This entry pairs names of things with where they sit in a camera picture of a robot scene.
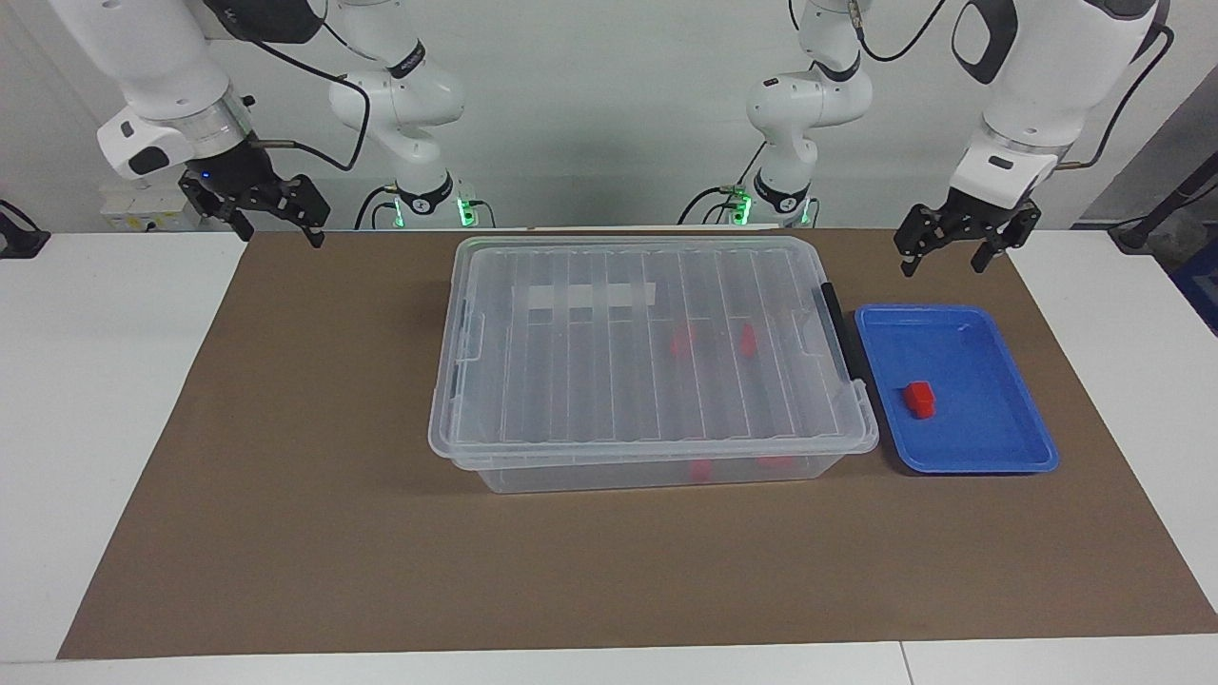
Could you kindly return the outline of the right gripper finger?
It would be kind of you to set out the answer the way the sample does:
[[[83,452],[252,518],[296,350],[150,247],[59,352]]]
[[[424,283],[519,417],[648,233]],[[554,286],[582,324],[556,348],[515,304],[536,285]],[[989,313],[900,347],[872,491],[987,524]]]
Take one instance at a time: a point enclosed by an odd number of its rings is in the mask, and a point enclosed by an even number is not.
[[[216,196],[203,186],[180,186],[180,190],[186,195],[188,204],[191,204],[202,218],[225,223],[227,228],[231,229],[244,243],[248,243],[248,239],[253,236],[252,222],[244,216],[244,211],[231,197]]]
[[[312,247],[322,247],[330,211],[330,204],[308,176],[297,174],[284,182],[284,219],[297,225]]]

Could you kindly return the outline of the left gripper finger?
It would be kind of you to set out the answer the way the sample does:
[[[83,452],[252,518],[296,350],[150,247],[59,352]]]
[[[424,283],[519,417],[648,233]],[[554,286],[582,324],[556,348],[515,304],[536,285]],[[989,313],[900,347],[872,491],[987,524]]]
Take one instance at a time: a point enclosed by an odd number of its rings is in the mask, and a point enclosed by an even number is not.
[[[971,268],[974,273],[980,274],[987,272],[993,258],[1009,250],[1022,247],[1028,238],[1030,238],[1030,232],[1035,229],[1039,219],[1039,206],[1034,201],[1023,201],[1004,225],[1000,225],[1000,228],[996,228],[996,225],[987,228],[987,235],[984,235],[980,246],[977,247],[971,258]]]
[[[940,213],[926,205],[914,205],[894,234],[894,246],[903,258],[900,269],[906,278],[914,277],[921,260],[943,247]]]

